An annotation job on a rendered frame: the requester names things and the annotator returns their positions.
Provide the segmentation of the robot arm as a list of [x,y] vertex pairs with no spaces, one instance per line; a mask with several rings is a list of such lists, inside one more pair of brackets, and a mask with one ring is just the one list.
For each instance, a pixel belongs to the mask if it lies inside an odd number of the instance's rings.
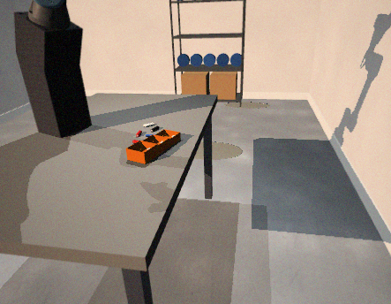
[[43,27],[57,29],[67,28],[71,24],[71,19],[66,1],[67,0],[32,0],[28,10],[28,18]]

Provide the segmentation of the orange bin with label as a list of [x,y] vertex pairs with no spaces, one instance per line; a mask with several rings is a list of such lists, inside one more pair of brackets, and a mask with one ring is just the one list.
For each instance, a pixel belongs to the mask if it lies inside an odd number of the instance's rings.
[[180,132],[164,129],[128,147],[127,160],[146,164],[179,140],[181,140]]

